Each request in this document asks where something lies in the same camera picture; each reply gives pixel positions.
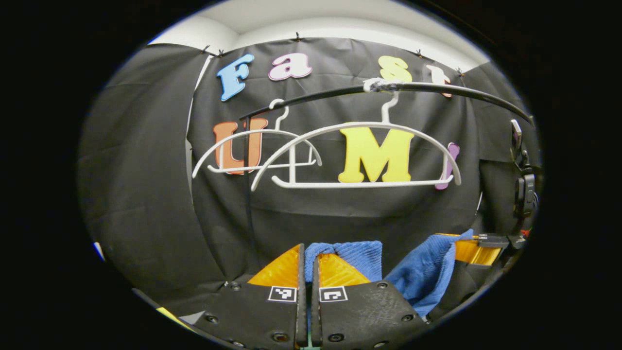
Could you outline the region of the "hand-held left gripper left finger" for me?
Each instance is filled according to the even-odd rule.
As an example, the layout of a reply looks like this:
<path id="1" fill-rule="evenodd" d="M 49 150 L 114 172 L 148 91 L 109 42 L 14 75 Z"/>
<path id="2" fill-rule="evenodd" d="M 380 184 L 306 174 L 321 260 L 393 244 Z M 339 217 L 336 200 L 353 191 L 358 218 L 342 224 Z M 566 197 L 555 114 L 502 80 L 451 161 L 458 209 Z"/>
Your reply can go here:
<path id="1" fill-rule="evenodd" d="M 240 350 L 297 350 L 307 341 L 303 244 L 255 276 L 231 281 L 207 301 L 194 326 Z"/>

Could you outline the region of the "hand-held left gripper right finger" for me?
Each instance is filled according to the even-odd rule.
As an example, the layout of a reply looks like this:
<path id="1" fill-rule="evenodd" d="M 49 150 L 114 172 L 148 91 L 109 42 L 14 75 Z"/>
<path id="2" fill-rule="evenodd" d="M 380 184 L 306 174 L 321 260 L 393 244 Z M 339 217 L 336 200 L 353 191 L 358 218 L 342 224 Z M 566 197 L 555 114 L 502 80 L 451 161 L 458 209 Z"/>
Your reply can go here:
<path id="1" fill-rule="evenodd" d="M 397 350 L 430 326 L 389 281 L 321 287 L 313 264 L 311 346 L 322 350 Z"/>

